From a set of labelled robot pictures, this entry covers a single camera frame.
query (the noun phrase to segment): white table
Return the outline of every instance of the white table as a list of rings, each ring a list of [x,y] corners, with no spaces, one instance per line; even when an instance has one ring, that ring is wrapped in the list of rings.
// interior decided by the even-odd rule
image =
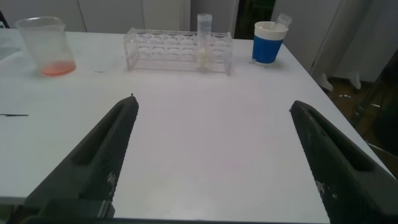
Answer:
[[[18,45],[22,40],[15,30]],[[0,200],[25,198],[120,99],[139,113],[115,217],[328,222],[289,109],[312,105],[384,167],[282,46],[274,68],[234,40],[231,76],[126,71],[122,35],[67,34],[78,68],[41,77],[19,52],[0,62]]]

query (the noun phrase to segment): beaker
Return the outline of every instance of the beaker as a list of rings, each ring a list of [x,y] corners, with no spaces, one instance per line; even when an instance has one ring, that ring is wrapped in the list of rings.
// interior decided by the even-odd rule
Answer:
[[[17,21],[25,45],[40,72],[59,76],[76,69],[75,59],[63,31],[65,24],[57,17],[35,17]]]

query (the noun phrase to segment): test tube rack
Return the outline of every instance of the test tube rack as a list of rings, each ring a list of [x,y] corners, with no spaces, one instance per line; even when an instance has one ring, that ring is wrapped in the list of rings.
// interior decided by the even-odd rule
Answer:
[[[123,38],[127,69],[154,69],[229,74],[232,37],[211,33],[208,40],[206,69],[197,63],[197,33],[187,31],[132,28]]]

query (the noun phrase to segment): plastic test tube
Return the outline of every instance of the plastic test tube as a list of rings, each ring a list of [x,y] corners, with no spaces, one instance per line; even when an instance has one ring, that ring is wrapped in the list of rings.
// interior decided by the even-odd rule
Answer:
[[[198,65],[200,70],[206,70],[212,19],[211,14],[198,14]]]

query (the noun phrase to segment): blue and white cup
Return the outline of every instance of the blue and white cup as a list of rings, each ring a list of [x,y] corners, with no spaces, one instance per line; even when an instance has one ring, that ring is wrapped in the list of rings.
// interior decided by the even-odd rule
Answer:
[[[256,64],[268,65],[275,62],[289,28],[272,30],[274,25],[275,22],[257,22],[254,25],[252,58]]]

